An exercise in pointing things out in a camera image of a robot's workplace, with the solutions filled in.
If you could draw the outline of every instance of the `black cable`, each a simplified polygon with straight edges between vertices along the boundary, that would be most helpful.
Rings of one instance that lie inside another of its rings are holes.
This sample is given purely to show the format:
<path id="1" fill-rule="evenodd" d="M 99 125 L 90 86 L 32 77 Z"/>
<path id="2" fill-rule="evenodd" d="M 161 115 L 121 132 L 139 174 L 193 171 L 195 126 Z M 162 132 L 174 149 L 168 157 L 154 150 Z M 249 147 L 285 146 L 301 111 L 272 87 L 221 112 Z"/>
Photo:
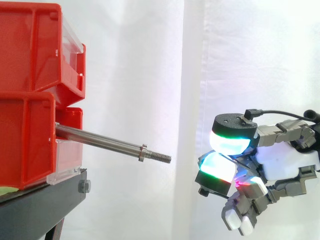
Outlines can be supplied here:
<path id="1" fill-rule="evenodd" d="M 286 115 L 286 116 L 290 116 L 296 119 L 300 119 L 300 120 L 304 120 L 304 121 L 308 121 L 308 122 L 313 122 L 313 119 L 307 118 L 307 117 L 303 117 L 303 116 L 299 116 L 290 112 L 286 112 L 286 111 L 278 111 L 278 110 L 263 110 L 262 114 L 281 114 L 281 115 Z"/>
<path id="2" fill-rule="evenodd" d="M 259 176 L 257 171 L 255 171 L 254 169 L 251 169 L 250 167 L 248 167 L 244 163 L 237 160 L 235 157 L 230 156 L 230 155 L 228 155 L 228 157 L 227 157 L 227 156 L 223 155 L 222 153 L 219 153 L 219 154 L 220 154 L 220 156 L 224 157 L 225 159 L 229 160 L 230 162 L 234 163 L 235 165 L 242 167 L 244 169 L 247 169 L 248 171 L 252 172 L 254 175 Z"/>
<path id="3" fill-rule="evenodd" d="M 262 110 L 262 109 L 247 109 L 244 113 L 244 118 L 248 120 L 253 120 L 254 118 L 260 117 L 264 114 L 281 114 L 290 116 L 296 119 L 312 122 L 312 123 L 320 123 L 320 114 L 317 114 L 313 110 L 307 110 L 304 112 L 303 116 L 299 116 L 286 111 L 278 111 L 278 110 Z"/>
<path id="4" fill-rule="evenodd" d="M 222 198 L 224 198 L 224 199 L 229 199 L 229 197 L 228 197 L 228 196 L 223 195 L 223 194 L 218 193 L 218 192 L 212 192 L 212 194 L 213 194 L 213 195 L 217 195 L 217 196 L 219 196 L 219 197 L 222 197 Z"/>

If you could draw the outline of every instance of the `transparent bin front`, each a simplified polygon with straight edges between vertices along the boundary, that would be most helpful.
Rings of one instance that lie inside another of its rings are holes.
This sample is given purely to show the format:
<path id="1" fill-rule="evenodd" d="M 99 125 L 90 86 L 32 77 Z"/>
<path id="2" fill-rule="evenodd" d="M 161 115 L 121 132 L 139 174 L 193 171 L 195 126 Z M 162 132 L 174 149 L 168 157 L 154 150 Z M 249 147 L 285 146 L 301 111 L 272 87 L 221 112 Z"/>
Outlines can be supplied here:
<path id="1" fill-rule="evenodd" d="M 58 184 L 81 173 L 83 144 L 70 140 L 56 140 L 56 169 L 46 177 L 50 185 Z"/>
<path id="2" fill-rule="evenodd" d="M 77 54 L 84 53 L 84 46 L 65 17 L 62 18 L 62 54 L 65 61 L 77 72 Z"/>

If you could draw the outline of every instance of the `black cap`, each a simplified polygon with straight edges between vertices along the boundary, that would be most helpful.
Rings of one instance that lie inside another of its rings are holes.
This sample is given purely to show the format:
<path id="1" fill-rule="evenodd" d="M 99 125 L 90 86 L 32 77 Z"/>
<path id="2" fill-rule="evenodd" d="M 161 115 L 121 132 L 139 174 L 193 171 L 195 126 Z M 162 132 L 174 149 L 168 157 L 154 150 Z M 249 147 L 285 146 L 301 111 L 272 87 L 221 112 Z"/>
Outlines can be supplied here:
<path id="1" fill-rule="evenodd" d="M 258 125 L 255 122 L 245 122 L 243 114 L 226 113 L 217 115 L 214 119 L 212 131 L 225 138 L 253 139 Z"/>
<path id="2" fill-rule="evenodd" d="M 208 192 L 219 193 L 222 195 L 227 195 L 231 186 L 230 182 L 214 177 L 201 170 L 198 172 L 195 178 L 195 182 L 200 184 L 200 186 L 204 188 L 206 191 L 208 190 Z"/>

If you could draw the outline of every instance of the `screw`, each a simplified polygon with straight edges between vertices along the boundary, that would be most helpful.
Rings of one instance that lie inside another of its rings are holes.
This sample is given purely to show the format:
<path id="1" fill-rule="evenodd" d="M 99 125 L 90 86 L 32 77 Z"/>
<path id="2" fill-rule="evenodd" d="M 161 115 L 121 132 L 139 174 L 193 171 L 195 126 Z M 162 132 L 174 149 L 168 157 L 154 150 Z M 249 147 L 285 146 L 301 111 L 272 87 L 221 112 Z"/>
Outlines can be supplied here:
<path id="1" fill-rule="evenodd" d="M 83 194 L 90 193 L 91 190 L 91 181 L 90 180 L 81 180 L 79 182 L 79 192 Z"/>
<path id="2" fill-rule="evenodd" d="M 164 154 L 154 152 L 154 151 L 149 151 L 149 150 L 146 151 L 145 157 L 147 159 L 157 160 L 159 162 L 163 162 L 166 164 L 169 164 L 171 162 L 171 156 L 164 155 Z"/>

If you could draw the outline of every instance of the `threaded bolt end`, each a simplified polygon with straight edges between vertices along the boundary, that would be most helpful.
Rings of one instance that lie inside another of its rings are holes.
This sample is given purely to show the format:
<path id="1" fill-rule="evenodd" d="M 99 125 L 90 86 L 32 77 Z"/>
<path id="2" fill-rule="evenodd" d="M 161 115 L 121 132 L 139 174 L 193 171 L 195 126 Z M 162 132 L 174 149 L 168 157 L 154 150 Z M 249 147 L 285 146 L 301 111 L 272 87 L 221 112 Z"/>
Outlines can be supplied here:
<path id="1" fill-rule="evenodd" d="M 168 156 L 168 155 L 164 155 L 164 154 L 161 154 L 161 153 L 157 153 L 157 152 L 151 152 L 151 156 L 148 157 L 150 159 L 153 159 L 153 160 L 157 160 L 157 161 L 160 161 L 160 162 L 163 162 L 163 163 L 166 163 L 166 164 L 169 164 L 171 162 L 171 156 Z"/>

